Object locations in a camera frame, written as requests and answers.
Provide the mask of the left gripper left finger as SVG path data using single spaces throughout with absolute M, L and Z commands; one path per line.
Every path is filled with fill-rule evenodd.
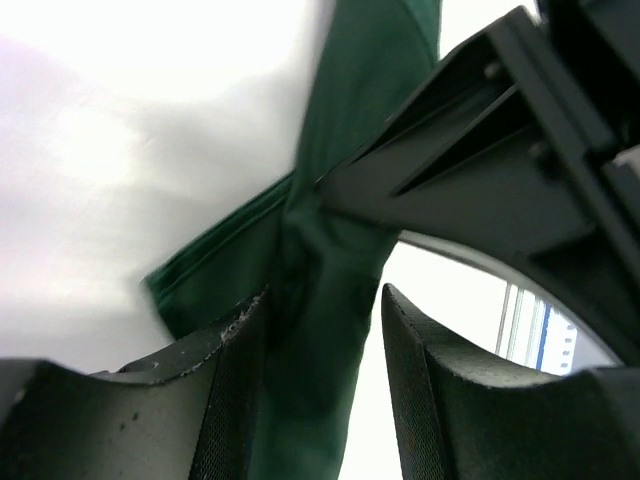
M 5 479 L 244 479 L 261 390 L 266 294 L 116 372 L 1 363 Z

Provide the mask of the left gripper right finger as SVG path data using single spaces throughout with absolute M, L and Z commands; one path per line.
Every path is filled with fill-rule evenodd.
M 635 479 L 639 372 L 556 376 L 506 360 L 381 296 L 401 472 L 406 479 Z

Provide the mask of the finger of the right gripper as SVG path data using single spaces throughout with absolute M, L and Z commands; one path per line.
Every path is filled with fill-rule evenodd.
M 554 48 L 517 7 L 454 48 L 384 130 L 319 182 L 322 204 L 517 282 L 639 361 L 639 207 L 593 205 L 559 162 L 578 137 Z

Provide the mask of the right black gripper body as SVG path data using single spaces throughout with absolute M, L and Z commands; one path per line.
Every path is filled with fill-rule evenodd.
M 540 1 L 552 90 L 577 135 L 559 162 L 593 205 L 639 207 L 639 4 Z

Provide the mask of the dark green cloth napkin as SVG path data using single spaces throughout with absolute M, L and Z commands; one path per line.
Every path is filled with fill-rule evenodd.
M 316 182 L 380 133 L 438 60 L 437 1 L 335 4 L 292 172 L 145 280 L 175 338 L 270 294 L 248 475 L 335 479 L 371 311 L 397 237 L 321 207 Z

